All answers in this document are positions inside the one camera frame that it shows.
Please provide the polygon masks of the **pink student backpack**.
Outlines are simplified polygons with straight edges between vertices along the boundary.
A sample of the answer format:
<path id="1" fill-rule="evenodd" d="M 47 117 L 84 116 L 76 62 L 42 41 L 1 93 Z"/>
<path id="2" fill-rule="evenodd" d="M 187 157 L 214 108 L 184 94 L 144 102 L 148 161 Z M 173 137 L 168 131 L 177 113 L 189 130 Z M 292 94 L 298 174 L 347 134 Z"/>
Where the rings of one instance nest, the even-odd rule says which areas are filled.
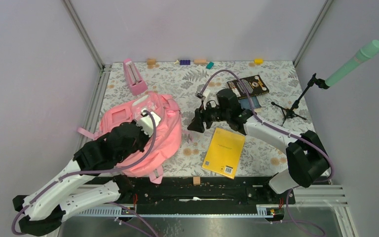
<path id="1" fill-rule="evenodd" d="M 155 143 L 150 153 L 145 156 L 136 152 L 123 162 L 115 165 L 129 177 L 149 176 L 150 181 L 161 184 L 163 178 L 162 164 L 171 158 L 180 148 L 182 141 L 182 121 L 180 107 L 171 95 L 148 94 L 117 106 L 112 107 L 103 115 L 99 128 L 89 132 L 78 128 L 78 132 L 92 140 L 110 132 L 123 122 L 138 121 L 146 114 L 144 111 L 155 112 L 161 121 L 156 127 Z"/>

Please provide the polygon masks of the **yellow notebook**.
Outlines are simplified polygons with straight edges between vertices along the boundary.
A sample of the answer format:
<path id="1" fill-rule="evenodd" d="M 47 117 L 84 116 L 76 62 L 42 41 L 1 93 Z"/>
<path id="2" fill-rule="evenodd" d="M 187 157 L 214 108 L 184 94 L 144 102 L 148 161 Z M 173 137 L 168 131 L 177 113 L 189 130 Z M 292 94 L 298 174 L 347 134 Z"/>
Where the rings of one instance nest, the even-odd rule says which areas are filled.
<path id="1" fill-rule="evenodd" d="M 216 128 L 202 168 L 234 179 L 244 143 L 244 135 Z"/>

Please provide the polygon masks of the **black paperback book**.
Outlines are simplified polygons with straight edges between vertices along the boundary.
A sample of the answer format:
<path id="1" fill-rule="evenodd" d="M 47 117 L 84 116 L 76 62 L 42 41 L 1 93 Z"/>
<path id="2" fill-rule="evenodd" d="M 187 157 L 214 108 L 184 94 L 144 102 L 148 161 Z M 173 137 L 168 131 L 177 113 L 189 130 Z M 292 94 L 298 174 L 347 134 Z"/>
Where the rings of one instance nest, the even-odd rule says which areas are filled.
<path id="1" fill-rule="evenodd" d="M 258 96 L 269 93 L 269 88 L 266 86 L 260 75 L 249 76 L 238 80 L 231 80 L 227 82 L 230 88 L 238 99 L 245 99 L 247 95 L 244 89 L 247 89 L 250 97 Z"/>

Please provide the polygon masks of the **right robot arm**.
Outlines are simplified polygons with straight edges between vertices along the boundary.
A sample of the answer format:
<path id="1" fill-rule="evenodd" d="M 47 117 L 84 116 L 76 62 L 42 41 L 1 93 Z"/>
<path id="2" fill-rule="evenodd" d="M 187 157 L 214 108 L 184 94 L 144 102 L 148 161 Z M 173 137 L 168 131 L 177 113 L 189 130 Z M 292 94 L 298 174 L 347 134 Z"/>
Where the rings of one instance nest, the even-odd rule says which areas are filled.
<path id="1" fill-rule="evenodd" d="M 243 109 L 231 89 L 217 92 L 217 104 L 212 107 L 207 102 L 207 86 L 196 93 L 201 105 L 194 111 L 188 130 L 203 133 L 214 122 L 224 121 L 232 130 L 258 138 L 286 155 L 287 169 L 272 176 L 263 190 L 267 202 L 278 202 L 287 190 L 308 188 L 327 170 L 334 174 L 333 163 L 314 131 L 295 133 L 259 117 L 251 99 L 248 100 L 251 108 Z"/>

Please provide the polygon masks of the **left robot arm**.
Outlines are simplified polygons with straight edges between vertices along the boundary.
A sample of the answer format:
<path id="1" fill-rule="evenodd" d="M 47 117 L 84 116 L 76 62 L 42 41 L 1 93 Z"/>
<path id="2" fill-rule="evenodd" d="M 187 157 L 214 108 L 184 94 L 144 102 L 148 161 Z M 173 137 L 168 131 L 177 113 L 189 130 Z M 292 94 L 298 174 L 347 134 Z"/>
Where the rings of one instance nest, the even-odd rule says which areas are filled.
<path id="1" fill-rule="evenodd" d="M 153 153 L 160 122 L 157 113 L 142 110 L 136 120 L 123 122 L 85 143 L 45 186 L 12 200 L 17 211 L 11 224 L 12 233 L 43 237 L 81 211 L 116 200 L 129 202 L 133 198 L 132 188 L 117 180 L 79 195 L 72 192 L 100 174 L 124 173 L 144 163 Z"/>

